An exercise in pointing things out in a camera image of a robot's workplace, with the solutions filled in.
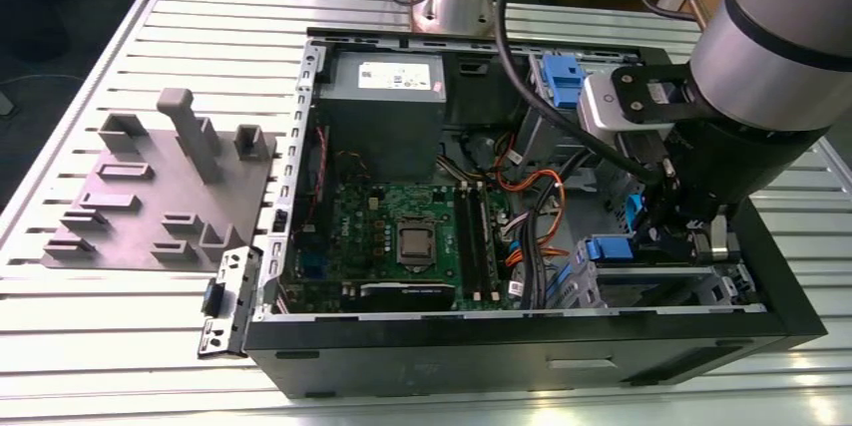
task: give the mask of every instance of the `floor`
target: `floor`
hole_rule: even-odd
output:
[[[512,0],[541,3],[547,0]],[[37,78],[7,83],[36,74],[88,75],[133,0],[68,0],[59,6],[71,47],[47,62],[27,62],[0,52],[0,93],[16,105],[15,115],[0,117],[0,210],[39,154],[80,86],[72,78]],[[0,39],[4,31],[0,25]],[[829,134],[847,163],[852,162],[852,113]]]

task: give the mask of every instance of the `blue tab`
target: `blue tab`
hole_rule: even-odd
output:
[[[633,231],[633,221],[641,211],[641,195],[633,194],[627,196],[624,203],[624,221],[627,222],[627,231]]]
[[[585,73],[572,55],[541,56],[544,81],[553,91],[559,109],[575,109],[580,101]]]
[[[547,287],[547,292],[544,294],[545,298],[551,298],[553,296],[553,294],[556,293],[556,289],[559,288],[559,286],[564,282],[564,279],[568,278],[569,274],[571,274],[571,261],[568,262],[568,264],[564,266],[564,268],[559,272],[559,276],[549,283],[549,286]]]
[[[629,241],[621,236],[604,236],[585,241],[592,260],[633,259]]]
[[[588,239],[585,241],[585,250],[588,251],[588,259],[597,261],[600,259],[600,249],[597,249],[596,239]]]

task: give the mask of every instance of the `power supply label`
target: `power supply label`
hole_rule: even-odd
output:
[[[428,64],[363,62],[359,66],[359,88],[431,90]]]

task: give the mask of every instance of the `black strap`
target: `black strap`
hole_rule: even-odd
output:
[[[769,52],[816,69],[852,72],[852,57],[827,54],[783,39],[752,20],[736,0],[724,0],[724,6],[733,25]]]

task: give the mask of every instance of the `aluminum extrusion table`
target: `aluminum extrusion table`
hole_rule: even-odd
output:
[[[167,127],[159,91],[185,87],[217,129],[260,124],[287,148],[309,26],[393,31],[408,22],[387,0],[133,3],[0,216],[0,422],[852,423],[852,182],[824,142],[753,199],[829,335],[671,387],[291,401],[251,360],[196,359],[207,274],[47,269],[41,247],[95,165],[95,131],[111,113]],[[699,37],[692,24],[644,14],[521,5],[508,9],[508,30],[515,38],[661,47],[675,62]],[[264,209],[259,224],[269,218]],[[216,412],[187,414],[205,411]]]

